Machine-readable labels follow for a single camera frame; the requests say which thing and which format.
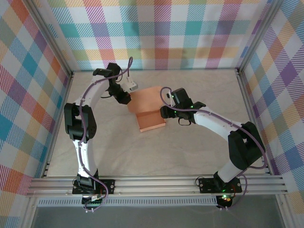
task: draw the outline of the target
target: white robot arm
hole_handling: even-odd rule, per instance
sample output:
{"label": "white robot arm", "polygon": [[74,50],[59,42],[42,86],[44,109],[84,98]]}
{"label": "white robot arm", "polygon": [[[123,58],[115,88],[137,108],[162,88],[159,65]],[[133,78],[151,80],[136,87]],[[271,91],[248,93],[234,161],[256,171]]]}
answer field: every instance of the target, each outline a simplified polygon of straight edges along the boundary
{"label": "white robot arm", "polygon": [[239,180],[236,177],[265,155],[265,148],[256,126],[251,122],[242,124],[226,120],[223,116],[206,107],[205,104],[201,102],[193,103],[183,88],[170,92],[167,97],[174,100],[175,106],[169,106],[168,104],[163,106],[161,108],[163,118],[188,120],[190,124],[198,124],[212,130],[228,142],[229,161],[214,174],[213,180],[200,180],[206,181],[202,183],[204,187],[200,188],[201,193],[207,193],[208,190],[211,190],[212,193],[223,190],[230,191],[232,185],[233,187],[235,185],[240,187]]}
{"label": "white robot arm", "polygon": [[[99,184],[101,182],[96,183],[98,180],[98,170],[94,161],[92,148],[92,138],[97,130],[93,109],[105,91],[108,91],[109,95],[113,96],[120,104],[126,105],[131,101],[129,93],[125,91],[126,87],[123,89],[115,81],[115,76],[119,75],[120,70],[121,68],[115,63],[110,63],[107,69],[96,69],[93,72],[91,84],[85,92],[74,103],[66,103],[64,107],[66,133],[73,140],[79,164],[78,175],[73,182],[75,184],[73,194],[74,192],[75,194],[101,193],[101,186]],[[130,80],[128,80],[128,83],[131,86],[128,90],[133,90],[137,86],[133,81],[130,83]],[[82,120],[79,119],[81,115],[80,106],[83,116]]]}
{"label": "white robot arm", "polygon": [[[65,105],[66,133],[73,140],[79,163],[78,175],[75,181],[77,185],[73,189],[73,194],[94,195],[101,193],[101,186],[96,183],[98,170],[94,161],[92,140],[90,140],[94,137],[97,129],[93,109],[105,91],[108,91],[109,95],[113,96],[121,104],[126,105],[130,102],[131,97],[126,92],[126,89],[122,88],[113,79],[113,76],[118,75],[119,71],[120,67],[112,63],[109,64],[107,69],[95,70],[92,79],[92,84],[95,85],[89,90],[86,89],[85,99],[84,95],[82,95],[73,104],[67,103]],[[129,84],[131,86],[129,89],[134,89],[134,84],[131,82]],[[175,106],[163,106],[161,108],[161,116],[163,118],[185,119],[190,124],[204,126],[220,135],[229,144],[229,161],[214,174],[212,180],[200,180],[200,183],[204,181],[201,184],[204,187],[200,187],[200,192],[218,193],[227,191],[228,193],[231,192],[231,186],[238,186],[238,189],[234,189],[232,192],[241,192],[242,188],[236,177],[263,155],[257,144],[262,145],[262,150],[265,150],[257,128],[251,122],[246,124],[234,121],[223,122],[224,117],[212,112],[205,104],[201,102],[193,103],[183,88],[171,92],[170,95],[173,97]],[[82,121],[76,118],[79,116],[81,102],[83,121],[86,124],[83,142],[84,126]],[[80,162],[79,154],[81,154],[83,165]]]}

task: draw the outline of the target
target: metal rail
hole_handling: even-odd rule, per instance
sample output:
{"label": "metal rail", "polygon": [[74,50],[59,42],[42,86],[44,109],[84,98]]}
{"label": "metal rail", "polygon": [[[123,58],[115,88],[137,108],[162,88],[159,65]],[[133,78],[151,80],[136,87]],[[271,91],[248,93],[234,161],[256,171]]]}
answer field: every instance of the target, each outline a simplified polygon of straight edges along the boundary
{"label": "metal rail", "polygon": [[[210,178],[212,175],[191,176],[107,176],[114,179],[114,194],[109,197],[151,197],[151,196],[207,196],[219,193],[201,194],[195,180],[198,176]],[[33,179],[27,197],[77,197],[72,195],[74,177],[45,177]],[[286,194],[287,189],[281,176],[267,174],[247,175],[248,195]],[[244,178],[240,178],[242,188]]]}
{"label": "metal rail", "polygon": [[47,26],[46,22],[44,21],[43,17],[41,16],[36,4],[33,0],[23,0],[23,3],[28,8],[31,16],[33,17],[34,21],[37,23],[41,33],[43,34],[44,38],[46,39],[48,45],[54,52],[57,60],[59,61],[60,65],[62,66],[63,70],[70,76],[73,74],[73,69],[69,66],[66,58],[62,54],[60,47],[56,43],[49,27]]}
{"label": "metal rail", "polygon": [[275,18],[276,14],[279,11],[283,2],[284,2],[284,0],[272,1],[269,10],[266,13],[265,18],[262,21],[262,23],[254,37],[254,40],[252,41],[241,65],[239,67],[240,72],[243,72],[245,70],[245,68],[247,67],[247,65],[249,64],[252,56],[254,55],[255,51],[257,50],[261,40],[264,38],[264,35],[266,34],[270,24],[272,23],[273,19]]}

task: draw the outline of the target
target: enclosure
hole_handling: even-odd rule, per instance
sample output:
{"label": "enclosure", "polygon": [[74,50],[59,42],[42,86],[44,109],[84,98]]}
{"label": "enclosure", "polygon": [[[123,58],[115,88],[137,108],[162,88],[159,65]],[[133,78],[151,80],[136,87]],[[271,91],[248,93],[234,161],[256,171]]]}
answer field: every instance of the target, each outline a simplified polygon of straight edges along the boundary
{"label": "enclosure", "polygon": [[[303,12],[303,0],[2,0],[0,227],[301,227]],[[216,194],[196,186],[229,161],[227,141],[177,119],[140,132],[110,97],[93,110],[92,141],[114,194],[99,212],[82,209],[63,108],[95,69],[124,70],[131,56],[138,90],[184,88],[193,102],[257,126],[268,166],[245,172],[238,205],[219,210]]]}

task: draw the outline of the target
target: plaid wall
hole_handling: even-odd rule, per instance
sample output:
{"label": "plaid wall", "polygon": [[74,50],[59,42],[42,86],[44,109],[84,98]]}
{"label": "plaid wall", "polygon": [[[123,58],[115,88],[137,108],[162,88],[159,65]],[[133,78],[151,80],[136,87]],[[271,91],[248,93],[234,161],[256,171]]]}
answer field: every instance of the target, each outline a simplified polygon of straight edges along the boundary
{"label": "plaid wall", "polygon": [[0,227],[16,227],[68,77],[21,0],[0,0]]}
{"label": "plaid wall", "polygon": [[304,224],[304,0],[286,0],[245,70],[275,174]]}
{"label": "plaid wall", "polygon": [[75,70],[235,68],[270,2],[36,0]]}
{"label": "plaid wall", "polygon": [[236,68],[239,68],[241,66],[241,63],[243,62],[244,57],[246,56],[246,54],[248,52],[248,49],[249,49],[249,47],[252,44],[252,41],[256,37],[257,31],[258,31],[260,25],[262,24],[263,20],[265,19],[265,16],[267,15],[267,13],[269,11],[269,8],[270,8],[272,2],[273,2],[273,0],[268,0],[267,1],[267,4],[265,5],[265,7],[264,7],[264,9],[263,9],[263,11],[262,11],[262,13],[260,15],[260,18],[258,19],[258,21],[256,23],[256,26],[252,30],[250,38],[249,38],[248,42],[246,43],[246,46],[245,46],[245,48],[244,48],[244,50],[243,50],[243,52],[241,54],[241,57],[239,58],[239,60],[237,62]]}

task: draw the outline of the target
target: wooden block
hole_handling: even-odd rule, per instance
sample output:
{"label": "wooden block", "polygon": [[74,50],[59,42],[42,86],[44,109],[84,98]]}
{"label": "wooden block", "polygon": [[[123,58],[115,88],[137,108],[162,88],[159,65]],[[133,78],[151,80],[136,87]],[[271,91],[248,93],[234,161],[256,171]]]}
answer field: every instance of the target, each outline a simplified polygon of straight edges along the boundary
{"label": "wooden block", "polygon": [[131,101],[127,105],[129,112],[144,113],[160,109],[163,106],[160,97],[161,88],[155,86],[130,93]]}
{"label": "wooden block", "polygon": [[166,122],[161,117],[161,112],[159,110],[153,112],[137,113],[136,119],[140,132],[164,127],[166,125]]}

